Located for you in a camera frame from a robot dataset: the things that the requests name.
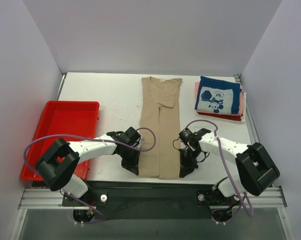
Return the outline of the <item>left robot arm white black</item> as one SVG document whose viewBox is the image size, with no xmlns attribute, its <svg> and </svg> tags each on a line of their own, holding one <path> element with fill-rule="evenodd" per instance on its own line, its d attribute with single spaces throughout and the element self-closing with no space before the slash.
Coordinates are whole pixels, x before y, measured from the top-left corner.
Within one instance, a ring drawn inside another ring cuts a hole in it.
<svg viewBox="0 0 301 240">
<path fill-rule="evenodd" d="M 81 141 L 58 138 L 38 159 L 35 170 L 51 191 L 62 190 L 73 195 L 80 206 L 86 206 L 92 194 L 87 183 L 75 175 L 77 165 L 100 156 L 119 155 L 123 163 L 128 160 L 134 168 L 140 154 L 134 148 L 140 145 L 140 139 L 141 135 L 133 127 Z"/>
</svg>

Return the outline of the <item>beige t-shirt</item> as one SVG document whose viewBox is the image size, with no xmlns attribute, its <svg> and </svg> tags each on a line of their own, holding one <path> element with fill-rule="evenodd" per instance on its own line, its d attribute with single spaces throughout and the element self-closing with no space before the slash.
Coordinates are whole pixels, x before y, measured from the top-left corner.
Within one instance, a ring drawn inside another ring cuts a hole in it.
<svg viewBox="0 0 301 240">
<path fill-rule="evenodd" d="M 181 145 L 173 147 L 180 132 L 179 95 L 181 78 L 162 80 L 152 76 L 143 77 L 142 112 L 140 127 L 149 128 L 156 137 L 152 150 L 141 152 L 138 161 L 139 176 L 174 180 L 180 177 Z"/>
</svg>

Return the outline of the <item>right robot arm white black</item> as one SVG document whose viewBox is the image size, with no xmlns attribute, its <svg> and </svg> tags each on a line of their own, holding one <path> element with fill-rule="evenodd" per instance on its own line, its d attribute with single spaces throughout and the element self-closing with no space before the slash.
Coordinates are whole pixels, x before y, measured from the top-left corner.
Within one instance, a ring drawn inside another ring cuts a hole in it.
<svg viewBox="0 0 301 240">
<path fill-rule="evenodd" d="M 215 185 L 212 199 L 224 204 L 233 195 L 259 196 L 280 177 L 280 171 L 266 148 L 259 142 L 239 143 L 218 137 L 202 128 L 183 129 L 178 140 L 180 178 L 189 183 Z"/>
</svg>

